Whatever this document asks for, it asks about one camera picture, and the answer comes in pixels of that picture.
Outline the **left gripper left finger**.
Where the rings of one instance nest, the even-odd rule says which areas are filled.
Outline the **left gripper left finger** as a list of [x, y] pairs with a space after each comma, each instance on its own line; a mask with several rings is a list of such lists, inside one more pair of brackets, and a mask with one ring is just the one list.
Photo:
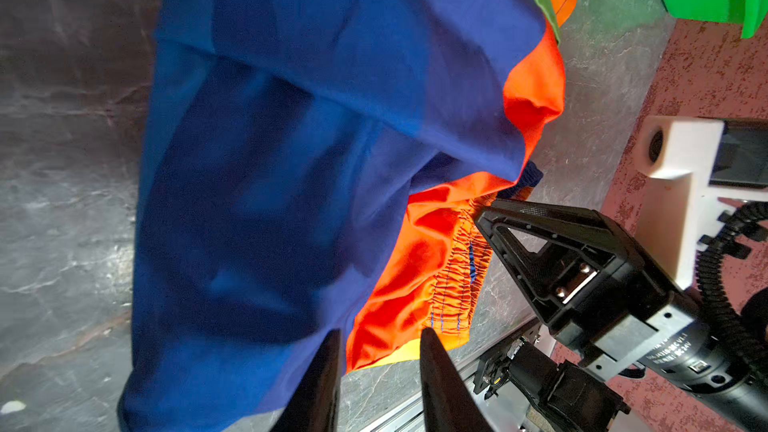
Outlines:
[[328, 332], [271, 432], [337, 430], [342, 334]]

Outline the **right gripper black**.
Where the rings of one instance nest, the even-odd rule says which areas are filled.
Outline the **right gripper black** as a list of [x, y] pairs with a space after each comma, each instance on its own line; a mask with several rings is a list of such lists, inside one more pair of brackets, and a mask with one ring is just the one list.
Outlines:
[[642, 365], [744, 431], [767, 428], [767, 346], [591, 209], [497, 199], [475, 224], [537, 317], [606, 382]]

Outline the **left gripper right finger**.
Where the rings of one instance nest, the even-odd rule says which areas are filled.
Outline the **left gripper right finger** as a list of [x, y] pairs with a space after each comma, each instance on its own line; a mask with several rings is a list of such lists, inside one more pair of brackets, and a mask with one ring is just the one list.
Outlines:
[[421, 332], [419, 366], [426, 431], [492, 431], [432, 328]]

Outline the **multicolour shorts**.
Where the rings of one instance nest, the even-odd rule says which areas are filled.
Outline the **multicolour shorts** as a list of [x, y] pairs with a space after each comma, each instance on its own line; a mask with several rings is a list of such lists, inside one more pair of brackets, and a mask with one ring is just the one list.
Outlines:
[[164, 0], [120, 428], [222, 431], [332, 330], [353, 370], [462, 324], [453, 240], [563, 111], [555, 30], [536, 0]]

